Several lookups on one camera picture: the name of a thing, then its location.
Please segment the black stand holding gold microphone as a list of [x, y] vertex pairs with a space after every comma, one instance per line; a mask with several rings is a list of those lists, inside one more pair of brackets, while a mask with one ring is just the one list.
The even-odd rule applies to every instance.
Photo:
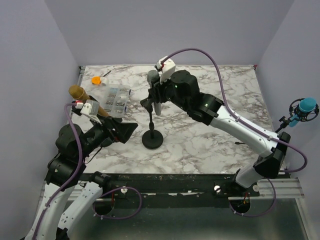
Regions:
[[[89, 99], [97, 102], [98, 106], [100, 107], [100, 103], [92, 95], [89, 95]], [[113, 143], [113, 140], [108, 136], [108, 137], [104, 138], [104, 140], [100, 143], [99, 147], [105, 148], [105, 147], [110, 146], [112, 143]]]

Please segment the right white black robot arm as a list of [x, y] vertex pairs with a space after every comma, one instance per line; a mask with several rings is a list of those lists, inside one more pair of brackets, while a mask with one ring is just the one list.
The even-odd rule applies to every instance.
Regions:
[[193, 120], [222, 130], [248, 145], [256, 154], [256, 162], [238, 170], [230, 183], [230, 191], [241, 196], [262, 178], [275, 179], [287, 153], [288, 133], [268, 131], [236, 113], [230, 114], [225, 103], [199, 89], [197, 78], [186, 70], [174, 72], [164, 83], [156, 70], [147, 73], [149, 96], [155, 101], [155, 112], [167, 101], [182, 109]]

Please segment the black round-base microphone stand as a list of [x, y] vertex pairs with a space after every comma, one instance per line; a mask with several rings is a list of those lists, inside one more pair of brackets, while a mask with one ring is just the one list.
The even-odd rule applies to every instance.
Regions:
[[155, 125], [153, 122], [153, 99], [152, 98], [145, 98], [140, 101], [142, 107], [148, 112], [149, 115], [149, 130], [147, 130], [142, 135], [142, 144], [149, 150], [158, 149], [164, 141], [163, 135], [160, 131], [155, 130]]

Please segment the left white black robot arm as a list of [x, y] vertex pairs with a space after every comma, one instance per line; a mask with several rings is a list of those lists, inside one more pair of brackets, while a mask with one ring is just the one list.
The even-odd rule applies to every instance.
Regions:
[[125, 144], [138, 124], [120, 118], [99, 117], [87, 131], [72, 122], [63, 126], [55, 142], [58, 153], [48, 163], [44, 193], [35, 221], [26, 235], [27, 240], [67, 240], [85, 212], [111, 191], [111, 179], [95, 172], [83, 192], [66, 207], [67, 201], [86, 169], [85, 159], [99, 147], [113, 143]]

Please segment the gold microphone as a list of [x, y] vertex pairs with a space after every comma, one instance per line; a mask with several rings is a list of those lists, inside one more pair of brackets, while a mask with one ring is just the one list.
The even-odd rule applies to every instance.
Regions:
[[[86, 91], [82, 87], [78, 85], [70, 86], [68, 92], [71, 97], [77, 101], [86, 102], [87, 100], [93, 99], [86, 93]], [[109, 114], [101, 106], [98, 108], [98, 114], [103, 117], [109, 117]]]

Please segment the silver mesh-head microphone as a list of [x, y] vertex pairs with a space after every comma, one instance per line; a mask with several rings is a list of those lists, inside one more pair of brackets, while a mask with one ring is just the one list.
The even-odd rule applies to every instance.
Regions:
[[156, 88], [154, 86], [154, 83], [156, 83], [160, 80], [160, 75], [157, 70], [150, 70], [147, 73], [146, 79], [147, 79], [147, 82], [150, 86], [149, 94], [151, 95], [151, 97], [153, 99], [154, 111], [157, 116], [160, 116], [162, 113], [161, 103], [157, 100]]

